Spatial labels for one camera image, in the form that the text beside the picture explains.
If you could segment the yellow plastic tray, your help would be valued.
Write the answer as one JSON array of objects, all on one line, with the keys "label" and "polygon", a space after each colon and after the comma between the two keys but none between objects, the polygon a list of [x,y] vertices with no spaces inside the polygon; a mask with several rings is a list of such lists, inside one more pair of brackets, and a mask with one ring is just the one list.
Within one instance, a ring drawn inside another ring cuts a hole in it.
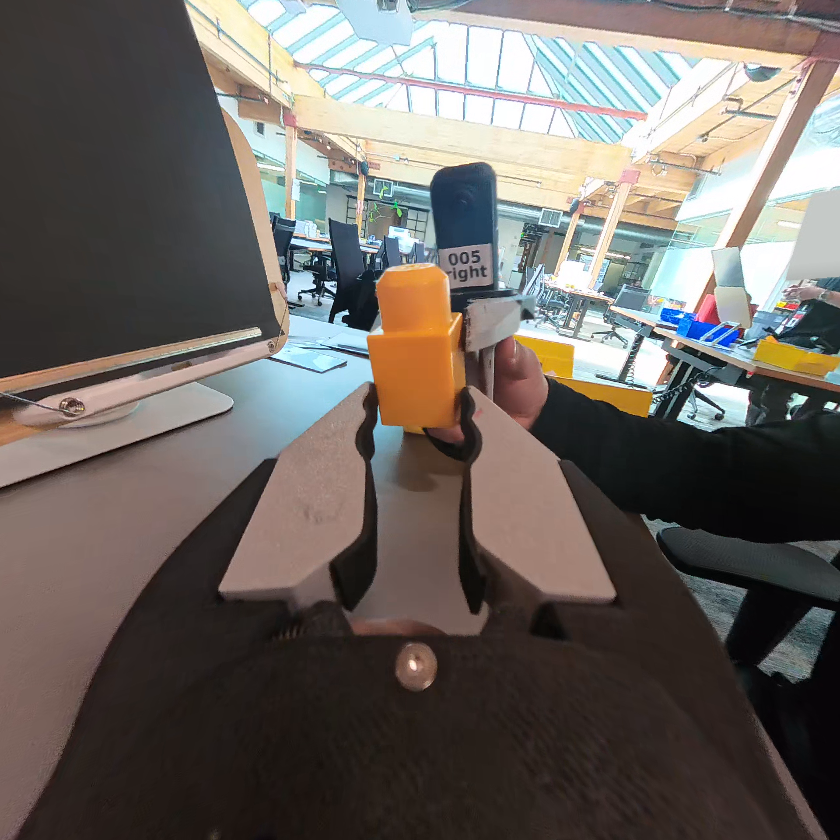
[{"label": "yellow plastic tray", "polygon": [[752,359],[756,364],[820,378],[834,373],[839,365],[836,355],[807,350],[773,337],[757,343]]}]

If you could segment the person's right hand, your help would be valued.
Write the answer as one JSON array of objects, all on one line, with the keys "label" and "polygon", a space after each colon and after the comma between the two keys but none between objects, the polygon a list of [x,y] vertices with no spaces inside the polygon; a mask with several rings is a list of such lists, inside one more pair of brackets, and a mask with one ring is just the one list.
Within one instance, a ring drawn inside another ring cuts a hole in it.
[{"label": "person's right hand", "polygon": [[549,384],[536,353],[513,337],[495,348],[493,401],[526,430],[541,414]]}]

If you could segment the black board on white stand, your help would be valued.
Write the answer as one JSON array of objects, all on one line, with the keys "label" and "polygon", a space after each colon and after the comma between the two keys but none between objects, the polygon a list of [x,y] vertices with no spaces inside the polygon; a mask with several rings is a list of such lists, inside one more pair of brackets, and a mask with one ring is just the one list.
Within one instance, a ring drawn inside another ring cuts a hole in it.
[{"label": "black board on white stand", "polygon": [[184,2],[2,2],[2,489],[228,413],[288,309]]}]

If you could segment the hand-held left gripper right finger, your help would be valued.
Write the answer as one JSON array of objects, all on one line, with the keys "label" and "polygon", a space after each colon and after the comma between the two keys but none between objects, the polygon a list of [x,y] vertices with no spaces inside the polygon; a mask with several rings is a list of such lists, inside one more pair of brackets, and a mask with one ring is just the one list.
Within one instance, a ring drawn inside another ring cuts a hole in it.
[{"label": "hand-held left gripper right finger", "polygon": [[616,588],[559,460],[479,389],[460,397],[458,577],[469,611],[614,603]]}]

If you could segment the grey panel on stand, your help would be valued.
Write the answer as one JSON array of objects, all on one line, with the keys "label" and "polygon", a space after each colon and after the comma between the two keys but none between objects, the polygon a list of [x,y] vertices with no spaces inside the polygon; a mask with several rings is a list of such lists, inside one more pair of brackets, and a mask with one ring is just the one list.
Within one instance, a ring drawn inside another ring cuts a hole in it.
[{"label": "grey panel on stand", "polygon": [[740,248],[714,248],[710,255],[718,319],[746,332],[752,326],[753,300],[746,288]]}]

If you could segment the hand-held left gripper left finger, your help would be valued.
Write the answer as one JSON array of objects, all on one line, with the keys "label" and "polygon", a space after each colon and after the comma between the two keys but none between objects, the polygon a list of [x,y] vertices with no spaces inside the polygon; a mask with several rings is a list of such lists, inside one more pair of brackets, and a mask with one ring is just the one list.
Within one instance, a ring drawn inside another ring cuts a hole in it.
[{"label": "hand-held left gripper left finger", "polygon": [[278,455],[219,585],[228,601],[353,611],[377,567],[377,397],[363,383]]}]

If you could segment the wooden post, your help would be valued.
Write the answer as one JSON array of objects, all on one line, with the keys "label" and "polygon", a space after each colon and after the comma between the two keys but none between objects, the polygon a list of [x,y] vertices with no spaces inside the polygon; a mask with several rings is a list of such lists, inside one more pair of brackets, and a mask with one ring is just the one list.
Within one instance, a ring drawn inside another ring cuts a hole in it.
[{"label": "wooden post", "polygon": [[714,195],[692,198],[687,216],[721,214],[729,210],[714,248],[742,247],[747,243],[772,190],[799,143],[814,110],[824,99],[838,70],[838,59],[805,59],[789,88],[779,113],[770,128],[757,141],[728,148],[731,162],[757,151],[752,167],[737,181],[724,176],[724,185]]}]

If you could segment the black office chair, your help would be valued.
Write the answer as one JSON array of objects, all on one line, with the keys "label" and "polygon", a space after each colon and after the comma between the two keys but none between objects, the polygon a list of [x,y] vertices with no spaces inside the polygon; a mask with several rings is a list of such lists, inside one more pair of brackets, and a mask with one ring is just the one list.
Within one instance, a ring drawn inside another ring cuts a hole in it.
[{"label": "black office chair", "polygon": [[329,322],[344,314],[343,322],[352,329],[368,330],[365,324],[363,297],[367,283],[362,281],[365,263],[354,224],[329,219],[329,236],[332,246],[332,265],[336,278]]}]

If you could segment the clear plastic sheet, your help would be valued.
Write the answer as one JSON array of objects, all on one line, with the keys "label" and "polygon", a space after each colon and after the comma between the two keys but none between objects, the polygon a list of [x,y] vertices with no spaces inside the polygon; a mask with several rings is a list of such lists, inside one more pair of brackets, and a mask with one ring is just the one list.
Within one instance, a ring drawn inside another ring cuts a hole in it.
[{"label": "clear plastic sheet", "polygon": [[325,374],[347,365],[346,358],[322,353],[322,349],[317,344],[287,343],[281,350],[273,353],[270,358],[278,363],[317,374]]}]

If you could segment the black mesh chair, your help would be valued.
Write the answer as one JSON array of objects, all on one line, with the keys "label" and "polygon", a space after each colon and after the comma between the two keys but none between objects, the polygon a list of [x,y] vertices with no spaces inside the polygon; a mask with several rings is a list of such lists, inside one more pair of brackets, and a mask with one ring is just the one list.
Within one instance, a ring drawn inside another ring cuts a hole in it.
[{"label": "black mesh chair", "polygon": [[838,557],[680,527],[664,528],[656,541],[677,571],[746,592],[725,641],[736,666],[758,667],[811,609],[838,610]]}]

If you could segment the yellow toy building block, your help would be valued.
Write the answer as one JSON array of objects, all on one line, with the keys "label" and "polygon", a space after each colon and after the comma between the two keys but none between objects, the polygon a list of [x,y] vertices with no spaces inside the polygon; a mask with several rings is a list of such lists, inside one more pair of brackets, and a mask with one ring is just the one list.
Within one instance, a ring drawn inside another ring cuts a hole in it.
[{"label": "yellow toy building block", "polygon": [[395,266],[376,284],[381,327],[367,339],[381,424],[451,428],[466,386],[463,318],[448,275],[433,264]]}]

